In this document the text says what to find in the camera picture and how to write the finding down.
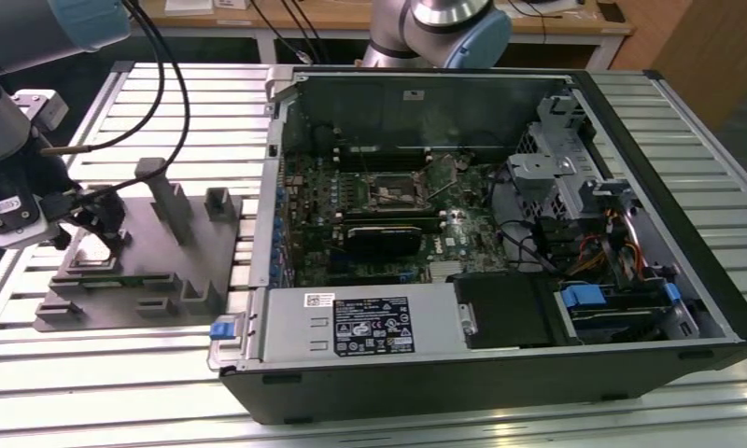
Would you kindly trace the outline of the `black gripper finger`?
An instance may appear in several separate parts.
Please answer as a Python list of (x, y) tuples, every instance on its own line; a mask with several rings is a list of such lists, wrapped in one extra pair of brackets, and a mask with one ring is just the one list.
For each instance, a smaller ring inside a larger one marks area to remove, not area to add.
[(48, 240), (48, 245), (59, 251), (67, 251), (76, 243), (80, 228), (69, 222), (61, 222), (56, 230), (57, 234)]
[(97, 235), (109, 249), (112, 257), (117, 257), (121, 254), (127, 245), (127, 234), (123, 230), (124, 219), (124, 213), (108, 214), (100, 218), (97, 224)]

